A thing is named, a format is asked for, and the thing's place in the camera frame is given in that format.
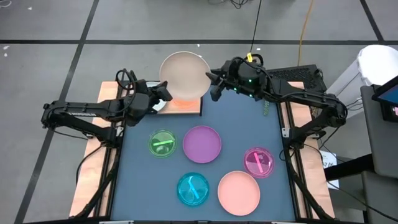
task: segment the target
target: blue table surface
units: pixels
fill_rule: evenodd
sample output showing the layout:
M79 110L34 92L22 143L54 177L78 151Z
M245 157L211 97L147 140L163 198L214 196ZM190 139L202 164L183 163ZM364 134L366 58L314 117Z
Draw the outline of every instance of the blue table surface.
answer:
M224 91L218 102L207 93L203 114L149 115L135 127L128 127L119 165L112 220L212 220L212 221L292 221L294 211L286 165L279 159L282 139L276 105L263 115L264 102ZM221 137L220 155L207 164L189 160L183 152L185 133L199 125L214 128ZM149 136L167 129L177 137L175 152L165 159L149 151ZM258 207L251 214L237 217L223 209L217 188L221 178L233 170L244 170L245 151L262 146L274 157L274 172L256 179L261 190ZM178 180L188 172L199 172L210 185L210 194L198 207L188 207L177 197Z

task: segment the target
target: yellow cable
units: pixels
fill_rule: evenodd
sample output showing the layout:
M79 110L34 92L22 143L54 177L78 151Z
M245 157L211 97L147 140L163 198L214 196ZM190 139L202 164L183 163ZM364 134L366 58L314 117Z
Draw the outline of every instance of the yellow cable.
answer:
M303 29L301 30L300 44L299 44L299 46L298 46L298 60L297 60L297 66L300 65L300 59L301 59L301 45L302 45L302 42L303 42L303 36L304 36L304 32L305 32L305 27L307 26L308 18L310 17L310 13L311 13L311 10L312 10L313 1L314 1L314 0L311 0L310 7L308 8L307 15L305 16L305 21L304 21Z

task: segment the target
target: green petri dish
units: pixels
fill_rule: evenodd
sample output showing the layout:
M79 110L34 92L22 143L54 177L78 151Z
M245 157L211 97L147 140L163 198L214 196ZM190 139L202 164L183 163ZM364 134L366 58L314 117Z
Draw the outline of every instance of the green petri dish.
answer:
M149 150L158 158L166 158L177 148L177 140L168 130L157 130L149 138Z

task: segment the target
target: white container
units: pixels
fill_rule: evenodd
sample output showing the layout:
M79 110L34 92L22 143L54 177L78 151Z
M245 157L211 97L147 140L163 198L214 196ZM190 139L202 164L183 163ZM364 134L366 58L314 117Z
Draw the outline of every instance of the white container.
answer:
M362 107L362 86L383 85L398 75L398 51L384 45L369 45L362 49L356 60L327 89L339 98L348 108L350 118Z

